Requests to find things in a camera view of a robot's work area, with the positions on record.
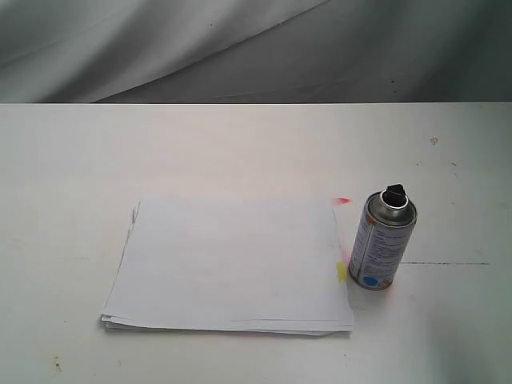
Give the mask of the white paper stack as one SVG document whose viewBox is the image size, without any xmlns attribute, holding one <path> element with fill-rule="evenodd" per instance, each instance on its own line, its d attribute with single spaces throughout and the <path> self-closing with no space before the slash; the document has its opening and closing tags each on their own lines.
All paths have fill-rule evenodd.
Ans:
<svg viewBox="0 0 512 384">
<path fill-rule="evenodd" d="M 155 198 L 134 209 L 101 314 L 112 328 L 349 332 L 325 198 Z"/>
</svg>

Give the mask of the grey backdrop cloth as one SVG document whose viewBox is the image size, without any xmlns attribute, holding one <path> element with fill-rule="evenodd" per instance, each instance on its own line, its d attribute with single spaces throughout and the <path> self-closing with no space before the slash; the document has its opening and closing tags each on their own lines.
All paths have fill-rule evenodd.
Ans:
<svg viewBox="0 0 512 384">
<path fill-rule="evenodd" d="M 504 102 L 508 1 L 4 1 L 4 103 Z"/>
</svg>

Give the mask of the silver spray paint can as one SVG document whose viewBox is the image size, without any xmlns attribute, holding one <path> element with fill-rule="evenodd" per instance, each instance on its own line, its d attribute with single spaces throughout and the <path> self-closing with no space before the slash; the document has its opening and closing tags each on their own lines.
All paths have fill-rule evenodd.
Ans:
<svg viewBox="0 0 512 384">
<path fill-rule="evenodd" d="M 418 219 L 403 185 L 368 197 L 362 209 L 348 272 L 368 290 L 384 290 L 395 277 Z"/>
</svg>

